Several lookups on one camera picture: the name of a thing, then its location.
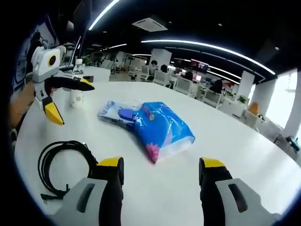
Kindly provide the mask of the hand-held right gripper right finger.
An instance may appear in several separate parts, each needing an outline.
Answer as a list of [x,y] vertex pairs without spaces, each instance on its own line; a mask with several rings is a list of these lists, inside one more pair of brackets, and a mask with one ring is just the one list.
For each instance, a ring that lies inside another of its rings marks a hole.
[[205,226],[275,226],[281,215],[268,212],[260,196],[224,163],[199,159],[199,186]]

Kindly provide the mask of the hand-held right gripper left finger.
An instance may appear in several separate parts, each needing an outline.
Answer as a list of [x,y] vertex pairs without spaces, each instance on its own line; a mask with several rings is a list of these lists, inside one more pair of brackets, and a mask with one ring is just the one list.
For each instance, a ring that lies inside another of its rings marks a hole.
[[124,159],[104,159],[63,198],[57,226],[120,226],[124,198]]

